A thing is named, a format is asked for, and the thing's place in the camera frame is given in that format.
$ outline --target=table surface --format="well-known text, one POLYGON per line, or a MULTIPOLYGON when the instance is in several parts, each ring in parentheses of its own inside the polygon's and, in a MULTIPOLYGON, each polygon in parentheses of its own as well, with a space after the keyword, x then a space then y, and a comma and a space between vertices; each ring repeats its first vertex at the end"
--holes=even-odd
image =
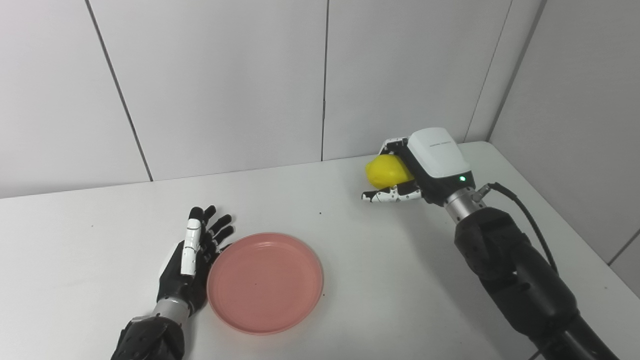
MULTIPOLYGON (((460 148, 478 184, 499 181, 524 201, 584 318, 621 359, 636 358, 640 299, 492 145, 460 148)), ((235 216, 230 241, 272 231, 307 243, 324 289, 302 323, 270 336, 237 332, 205 307, 185 328, 188 359, 532 356, 453 245, 444 209, 360 200, 371 158, 1 199, 0 357, 108 359, 120 329, 152 310, 188 211, 209 204, 235 216)), ((510 200, 485 201, 537 244, 510 200)))

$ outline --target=robotic hand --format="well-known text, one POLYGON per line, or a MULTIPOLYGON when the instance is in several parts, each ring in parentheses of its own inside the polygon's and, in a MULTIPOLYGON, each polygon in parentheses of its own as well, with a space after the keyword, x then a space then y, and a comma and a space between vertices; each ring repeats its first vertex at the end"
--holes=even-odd
POLYGON ((133 318, 127 324, 111 360, 182 359, 182 324, 204 306, 209 270, 223 250, 219 244, 234 232, 229 214, 207 230, 215 213, 213 205, 204 211, 191 209, 185 239, 176 246, 160 276, 156 308, 150 316, 133 318))
POLYGON ((573 293, 531 214, 498 183, 476 191, 471 167, 442 128, 385 141, 380 154, 396 155, 413 176, 394 186, 364 192, 369 202, 423 198, 444 207, 456 223, 454 244, 511 326, 526 335, 547 360, 617 360, 582 319, 573 293), (531 245, 511 216, 483 202, 491 190, 514 200, 532 223, 549 262, 531 245))

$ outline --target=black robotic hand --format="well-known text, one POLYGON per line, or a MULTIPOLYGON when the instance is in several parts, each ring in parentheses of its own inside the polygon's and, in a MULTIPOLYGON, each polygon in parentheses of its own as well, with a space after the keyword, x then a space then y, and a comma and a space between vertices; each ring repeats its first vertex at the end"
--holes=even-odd
MULTIPOLYGON (((216 207, 211 205, 205 211, 195 207, 191 209, 189 218, 197 218, 202 222, 202 229, 206 230, 208 221, 216 214, 216 207)), ((171 260, 160 275, 160 287, 157 301, 168 298, 183 300, 189 306, 189 315, 198 311, 207 300, 207 276, 211 265, 221 252, 219 244, 234 233, 231 215, 220 217, 207 231, 200 235, 200 250, 196 253, 195 276, 182 275, 182 240, 173 251, 171 260)))
POLYGON ((185 247, 181 241, 160 276, 156 308, 150 316, 133 318, 120 333, 111 360, 181 360, 184 356, 182 324, 201 309, 207 300, 207 276, 222 251, 219 244, 234 232, 231 215, 220 217, 207 230, 216 207, 191 209, 189 221, 200 221, 199 246, 185 247), (185 252, 195 253, 195 274, 183 275, 185 252))

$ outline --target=yellow lemon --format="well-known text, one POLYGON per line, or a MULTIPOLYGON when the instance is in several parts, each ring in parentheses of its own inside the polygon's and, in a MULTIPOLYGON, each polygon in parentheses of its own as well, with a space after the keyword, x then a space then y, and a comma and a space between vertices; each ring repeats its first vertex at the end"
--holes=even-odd
POLYGON ((377 189, 413 180, 406 166, 396 155, 378 155, 365 166, 367 179, 377 189))

